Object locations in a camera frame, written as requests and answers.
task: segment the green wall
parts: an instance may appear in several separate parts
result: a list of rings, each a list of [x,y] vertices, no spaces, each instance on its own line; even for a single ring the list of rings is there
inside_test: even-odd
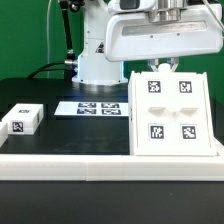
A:
[[[0,79],[26,77],[47,63],[48,0],[1,0],[0,6]],[[61,61],[66,56],[65,37],[60,7],[52,0],[50,16],[50,61]],[[82,13],[70,13],[73,45],[76,53],[82,51]],[[146,61],[126,63],[128,75],[132,70],[149,70]],[[224,104],[224,50],[219,54],[183,57],[178,71],[207,72],[210,95]],[[52,77],[60,78],[61,73]]]

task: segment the white box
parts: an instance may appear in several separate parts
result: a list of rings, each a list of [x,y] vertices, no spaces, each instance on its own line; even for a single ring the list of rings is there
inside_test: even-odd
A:
[[[8,134],[33,135],[43,117],[43,104],[16,104],[2,121],[8,124]]]
[[[0,122],[0,148],[8,138],[7,123]]]
[[[217,154],[206,74],[133,72],[128,97],[131,154]]]

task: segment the small white block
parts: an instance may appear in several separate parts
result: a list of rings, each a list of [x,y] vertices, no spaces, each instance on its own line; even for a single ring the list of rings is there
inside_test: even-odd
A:
[[[33,135],[43,117],[43,104],[16,104],[2,121],[8,124],[8,134]]]
[[[0,122],[0,147],[4,144],[8,138],[7,123]]]

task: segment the black cable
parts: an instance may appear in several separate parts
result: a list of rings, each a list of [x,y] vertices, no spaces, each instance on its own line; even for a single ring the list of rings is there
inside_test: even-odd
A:
[[[36,74],[35,75],[37,75],[38,73],[40,73],[40,72],[52,72],[52,71],[71,71],[71,69],[60,69],[60,68],[55,68],[55,69],[43,69],[43,70],[38,70],[38,71],[36,71]]]
[[[27,76],[27,78],[28,78],[28,79],[32,79],[32,78],[35,77],[35,75],[38,74],[39,72],[47,71],[46,68],[49,68],[49,67],[51,67],[51,66],[55,66],[55,65],[62,65],[62,64],[64,65],[64,62],[63,62],[63,61],[52,62],[52,63],[46,64],[46,65],[44,65],[44,66],[38,68],[36,71],[30,73],[30,74]]]

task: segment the white stand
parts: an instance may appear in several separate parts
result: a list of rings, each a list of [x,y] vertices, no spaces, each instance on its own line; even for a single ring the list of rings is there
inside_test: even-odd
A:
[[[132,155],[215,156],[206,74],[132,73]]]

